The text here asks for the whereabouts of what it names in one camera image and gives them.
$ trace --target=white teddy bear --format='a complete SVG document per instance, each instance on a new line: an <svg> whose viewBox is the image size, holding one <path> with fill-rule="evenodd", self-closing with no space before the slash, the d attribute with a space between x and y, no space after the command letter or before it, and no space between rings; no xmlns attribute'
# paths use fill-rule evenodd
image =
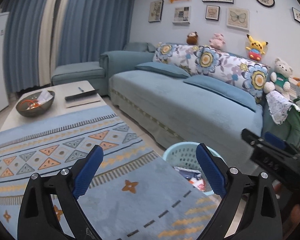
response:
<svg viewBox="0 0 300 240"><path fill-rule="evenodd" d="M289 77L292 75L293 69L280 58L276 58L274 63L274 72L270 75L271 81L265 84L263 91L268 94L276 90L289 100Z"/></svg>

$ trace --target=blue gripper pad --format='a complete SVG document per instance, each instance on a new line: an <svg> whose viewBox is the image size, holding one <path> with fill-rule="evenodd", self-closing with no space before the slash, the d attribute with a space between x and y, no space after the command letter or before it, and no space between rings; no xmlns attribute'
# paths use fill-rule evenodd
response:
<svg viewBox="0 0 300 240"><path fill-rule="evenodd" d="M213 190L213 192L219 195L221 198L224 198L226 195L226 179L220 172L217 165L214 163L210 155L212 153L208 149L205 150L200 144L197 146L196 149L196 157L197 161L205 174L208 182Z"/></svg>
<svg viewBox="0 0 300 240"><path fill-rule="evenodd" d="M277 147L281 150L284 150L286 148L285 141L279 139L277 136L273 135L270 132L265 133L265 140L266 142L270 143L272 146Z"/></svg>
<svg viewBox="0 0 300 240"><path fill-rule="evenodd" d="M96 174L102 161L103 150L100 146L98 146L74 179L74 189L72 194L75 199L78 199L87 192L89 184L91 183L93 176Z"/></svg>

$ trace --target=blue rug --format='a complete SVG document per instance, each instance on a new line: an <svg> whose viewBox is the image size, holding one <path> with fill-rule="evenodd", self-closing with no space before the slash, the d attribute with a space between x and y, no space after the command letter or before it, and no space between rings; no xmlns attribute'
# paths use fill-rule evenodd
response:
<svg viewBox="0 0 300 240"><path fill-rule="evenodd" d="M102 106L0 132L0 220L13 237L31 174L71 168L95 144L104 160L78 202L104 240L200 235L216 205ZM73 236L55 197L53 204L64 232Z"/></svg>

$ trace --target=metal bowl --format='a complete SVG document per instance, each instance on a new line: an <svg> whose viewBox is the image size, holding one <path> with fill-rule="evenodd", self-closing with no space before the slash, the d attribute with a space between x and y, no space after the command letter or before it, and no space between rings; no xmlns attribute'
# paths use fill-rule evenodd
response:
<svg viewBox="0 0 300 240"><path fill-rule="evenodd" d="M36 108L28 109L29 105L27 103L23 104L22 102L24 102L25 100L37 100L41 94L41 92L37 92L27 96L26 98L23 98L19 103L17 103L16 110L24 117L37 117L44 114L51 107L55 96L55 93L53 91L48 92L52 95L52 98L48 102L45 102L44 104Z"/></svg>

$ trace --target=brown monkey plush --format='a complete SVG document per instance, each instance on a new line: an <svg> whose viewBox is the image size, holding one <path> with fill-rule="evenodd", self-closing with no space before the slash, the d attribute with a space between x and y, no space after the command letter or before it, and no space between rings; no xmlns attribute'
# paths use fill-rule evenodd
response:
<svg viewBox="0 0 300 240"><path fill-rule="evenodd" d="M189 33L187 36L187 44L189 45L197 45L198 43L198 35L197 32Z"/></svg>

